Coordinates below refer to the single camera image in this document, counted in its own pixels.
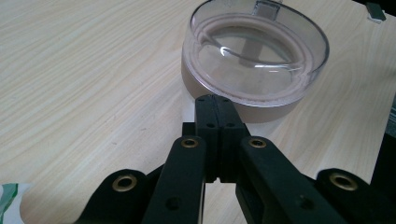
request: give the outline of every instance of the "black mechanical arm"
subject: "black mechanical arm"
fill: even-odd
[[[205,183],[217,178],[236,184],[247,223],[396,223],[387,197],[343,170],[302,175],[217,95],[195,101],[195,122],[183,123],[164,165],[108,176],[76,223],[201,223]]]

